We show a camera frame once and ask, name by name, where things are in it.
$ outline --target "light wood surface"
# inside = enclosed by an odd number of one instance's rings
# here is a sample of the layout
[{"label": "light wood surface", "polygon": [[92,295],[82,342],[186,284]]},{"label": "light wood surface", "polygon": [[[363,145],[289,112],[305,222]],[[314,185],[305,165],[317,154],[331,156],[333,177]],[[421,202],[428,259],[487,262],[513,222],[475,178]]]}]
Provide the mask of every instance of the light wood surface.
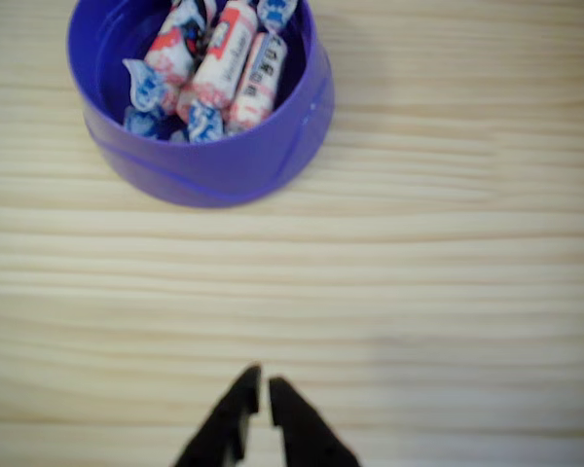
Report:
[{"label": "light wood surface", "polygon": [[102,161],[73,0],[0,0],[0,466],[168,465],[260,360],[365,467],[584,467],[584,0],[312,5],[323,150],[204,211]]}]

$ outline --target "wrapped candy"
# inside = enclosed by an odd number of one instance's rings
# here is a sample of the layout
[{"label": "wrapped candy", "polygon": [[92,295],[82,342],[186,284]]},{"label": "wrapped candy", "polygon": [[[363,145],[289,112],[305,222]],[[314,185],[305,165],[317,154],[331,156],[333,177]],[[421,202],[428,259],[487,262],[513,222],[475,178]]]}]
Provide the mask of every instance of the wrapped candy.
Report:
[{"label": "wrapped candy", "polygon": [[164,81],[163,75],[142,60],[125,59],[131,86],[129,100],[139,112],[173,115],[179,99],[179,88]]},{"label": "wrapped candy", "polygon": [[195,100],[189,113],[188,134],[191,143],[222,139],[224,133],[221,111]]},{"label": "wrapped candy", "polygon": [[215,15],[216,0],[173,0],[145,59],[124,60],[131,76],[130,98],[137,110],[150,112],[160,106],[167,115],[175,112],[170,98],[179,94],[177,88],[190,77],[201,39]]},{"label": "wrapped candy", "polygon": [[255,38],[230,112],[228,134],[251,129],[271,114],[287,53],[279,36],[261,33]]},{"label": "wrapped candy", "polygon": [[232,103],[257,25],[251,7],[239,0],[227,3],[193,81],[203,104],[223,109]]},{"label": "wrapped candy", "polygon": [[292,18],[298,0],[260,0],[257,16],[270,32],[278,34]]},{"label": "wrapped candy", "polygon": [[191,110],[191,105],[193,101],[197,98],[197,94],[193,89],[193,84],[188,83],[184,85],[179,93],[179,99],[177,101],[177,116],[184,121],[185,124],[189,121],[189,112]]},{"label": "wrapped candy", "polygon": [[134,107],[126,109],[124,128],[148,139],[158,139],[162,113],[139,112]]}]

